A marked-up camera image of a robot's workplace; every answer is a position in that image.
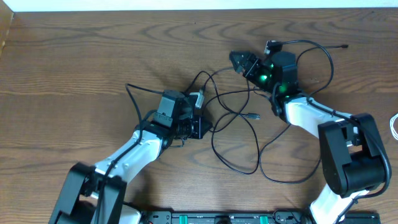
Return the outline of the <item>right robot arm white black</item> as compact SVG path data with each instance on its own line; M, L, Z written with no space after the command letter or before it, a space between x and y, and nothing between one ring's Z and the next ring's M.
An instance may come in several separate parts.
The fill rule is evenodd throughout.
M387 190L392 169L370 114L341 113L304 93L293 53L279 51L261 59L248 51L232 51L229 59L235 72L271 94L276 116L319 140L326 185L301 223L339 223L359 199Z

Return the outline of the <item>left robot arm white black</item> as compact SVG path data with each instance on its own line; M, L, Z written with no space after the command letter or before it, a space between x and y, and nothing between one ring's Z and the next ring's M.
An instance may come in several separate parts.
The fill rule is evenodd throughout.
M212 123L195 114L204 94L165 90L158 109L141 116L132 137L94 165L68 172L50 223L139 223L142 213L124 203L128 183L175 139L201 139Z

